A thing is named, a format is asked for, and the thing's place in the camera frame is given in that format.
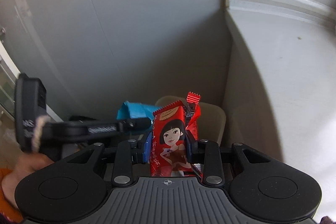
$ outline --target cookie image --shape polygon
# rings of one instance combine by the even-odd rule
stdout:
[[[174,108],[169,109],[165,112],[162,112],[160,114],[159,120],[163,121],[163,120],[169,119],[171,116],[173,116],[177,112],[178,108],[179,107],[174,107]]]

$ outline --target round pad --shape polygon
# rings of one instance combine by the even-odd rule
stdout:
[[[92,168],[58,161],[20,181],[15,200],[23,216],[35,222],[67,223],[94,211],[106,194]]]
[[[260,192],[270,198],[289,198],[297,191],[294,181],[284,177],[268,177],[258,184]]]
[[[292,223],[311,217],[321,189],[309,175],[286,164],[246,163],[230,184],[229,195],[244,213],[264,222]]]
[[[69,178],[58,177],[47,179],[41,183],[39,192],[51,199],[67,198],[77,191],[78,183]]]

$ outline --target white wall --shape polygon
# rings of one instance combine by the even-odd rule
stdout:
[[[328,28],[273,5],[228,9],[228,136],[312,176],[322,189],[314,220],[336,219],[335,22]]]
[[[42,79],[56,113],[108,118],[126,99],[189,90],[221,104],[231,37],[220,2],[0,0],[0,25],[15,64]]]

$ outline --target orange sleeve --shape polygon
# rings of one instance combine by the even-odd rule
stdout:
[[[10,172],[12,172],[12,170],[0,169],[0,182],[2,181],[2,178]],[[2,187],[0,187],[0,213],[12,222],[19,223],[23,219],[20,212],[5,199]]]

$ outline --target finger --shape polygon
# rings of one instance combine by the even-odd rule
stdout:
[[[54,162],[44,154],[32,154],[31,168],[35,171],[40,170]]]
[[[53,161],[44,154],[37,154],[37,153],[26,154],[25,153],[19,157],[17,161],[17,168],[18,169],[20,168],[21,170],[32,173],[52,163]]]

